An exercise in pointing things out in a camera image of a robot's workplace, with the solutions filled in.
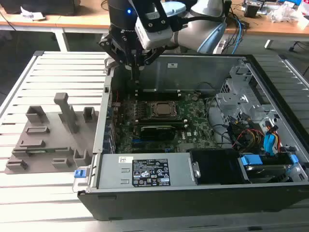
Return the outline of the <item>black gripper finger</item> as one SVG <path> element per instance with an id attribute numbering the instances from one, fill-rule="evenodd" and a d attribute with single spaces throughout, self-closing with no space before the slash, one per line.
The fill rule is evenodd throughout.
<path id="1" fill-rule="evenodd" d="M 118 64 L 131 71 L 131 80 L 136 81 L 136 59 L 132 53 L 133 43 L 128 33 L 102 35 L 99 46 Z"/>
<path id="2" fill-rule="evenodd" d="M 137 50 L 135 58 L 135 83 L 140 81 L 140 73 L 144 67 L 152 64 L 165 50 L 165 47 L 155 48 L 148 52 L 146 50 Z"/>

